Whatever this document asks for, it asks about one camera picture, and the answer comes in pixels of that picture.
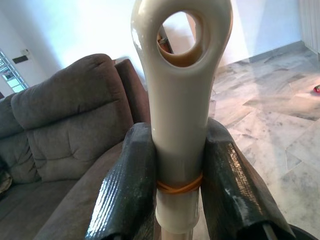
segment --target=white plastic handle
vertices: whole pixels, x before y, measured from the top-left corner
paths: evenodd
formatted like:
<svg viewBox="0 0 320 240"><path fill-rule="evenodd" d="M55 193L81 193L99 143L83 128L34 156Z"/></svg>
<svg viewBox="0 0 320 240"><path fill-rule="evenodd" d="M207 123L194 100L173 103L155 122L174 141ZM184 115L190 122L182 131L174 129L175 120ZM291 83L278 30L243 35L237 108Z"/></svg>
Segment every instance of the white plastic handle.
<svg viewBox="0 0 320 240"><path fill-rule="evenodd" d="M196 23L196 42L184 54L170 54L157 43L163 22L177 12ZM147 82L158 178L182 187L201 173L214 72L232 28L230 0L137 0L131 32ZM156 217L168 232L182 234L198 221L199 191L157 192Z"/></svg>

